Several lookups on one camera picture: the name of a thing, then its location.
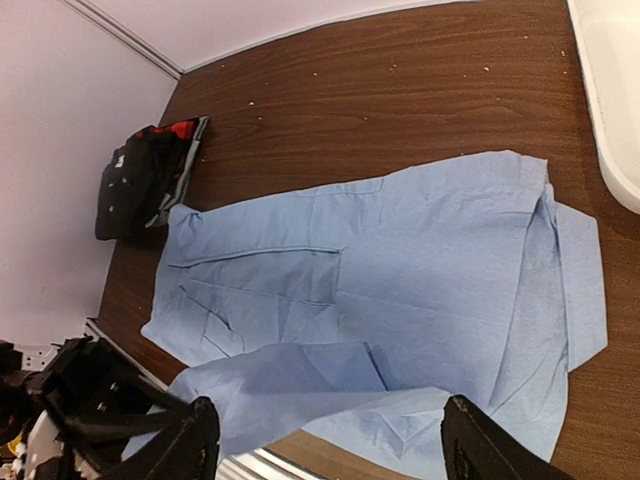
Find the dark folded garment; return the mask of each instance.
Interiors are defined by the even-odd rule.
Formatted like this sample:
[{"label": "dark folded garment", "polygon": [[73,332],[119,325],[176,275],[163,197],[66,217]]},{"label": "dark folded garment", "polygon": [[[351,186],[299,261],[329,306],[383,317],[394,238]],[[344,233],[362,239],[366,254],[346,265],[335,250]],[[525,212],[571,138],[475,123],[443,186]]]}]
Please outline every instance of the dark folded garment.
[{"label": "dark folded garment", "polygon": [[146,127],[114,151],[102,173],[95,235],[111,240],[166,224],[184,198],[208,117]]}]

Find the wooden table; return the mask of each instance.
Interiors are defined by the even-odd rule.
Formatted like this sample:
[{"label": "wooden table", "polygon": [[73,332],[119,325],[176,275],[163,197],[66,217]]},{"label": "wooden table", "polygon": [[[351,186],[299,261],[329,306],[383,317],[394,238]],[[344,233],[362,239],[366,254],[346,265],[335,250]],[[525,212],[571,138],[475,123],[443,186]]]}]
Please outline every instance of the wooden table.
[{"label": "wooden table", "polygon": [[[549,159],[560,202],[598,219],[609,347],[570,375],[553,463],[640,478],[640,217],[600,177],[563,0],[454,4],[339,23],[186,75],[163,122],[211,117],[186,203],[207,210],[313,185],[512,149]],[[119,242],[100,325],[164,380],[183,366],[138,333],[166,232]],[[341,479],[401,478],[296,433],[273,446]]]}]

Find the white container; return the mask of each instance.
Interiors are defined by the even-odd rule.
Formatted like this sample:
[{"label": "white container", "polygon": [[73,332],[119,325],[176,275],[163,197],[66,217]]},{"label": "white container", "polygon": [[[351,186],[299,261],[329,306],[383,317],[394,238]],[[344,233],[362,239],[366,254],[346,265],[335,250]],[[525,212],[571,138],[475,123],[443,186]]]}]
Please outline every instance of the white container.
[{"label": "white container", "polygon": [[640,213],[640,0],[567,0],[613,196]]}]

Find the white wall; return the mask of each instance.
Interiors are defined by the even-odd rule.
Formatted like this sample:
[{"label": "white wall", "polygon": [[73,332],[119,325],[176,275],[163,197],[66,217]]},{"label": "white wall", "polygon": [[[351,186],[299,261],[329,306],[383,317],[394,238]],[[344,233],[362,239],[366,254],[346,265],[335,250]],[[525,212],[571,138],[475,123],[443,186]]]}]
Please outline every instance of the white wall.
[{"label": "white wall", "polygon": [[175,83],[60,2],[0,3],[0,338],[61,341],[97,313],[101,171]]},{"label": "white wall", "polygon": [[325,23],[452,1],[455,0],[91,0],[90,3],[188,70]]}]

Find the blue garment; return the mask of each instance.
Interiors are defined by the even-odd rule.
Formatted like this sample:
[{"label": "blue garment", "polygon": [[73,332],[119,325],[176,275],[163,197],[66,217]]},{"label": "blue garment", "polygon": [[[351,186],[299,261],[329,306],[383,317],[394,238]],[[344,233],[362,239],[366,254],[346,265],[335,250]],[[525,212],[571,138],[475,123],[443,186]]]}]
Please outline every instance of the blue garment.
[{"label": "blue garment", "polygon": [[194,367],[171,389],[211,397],[224,454],[304,428],[445,478],[461,393],[549,459],[567,374],[607,343],[597,227],[513,152],[177,206],[142,332]]}]

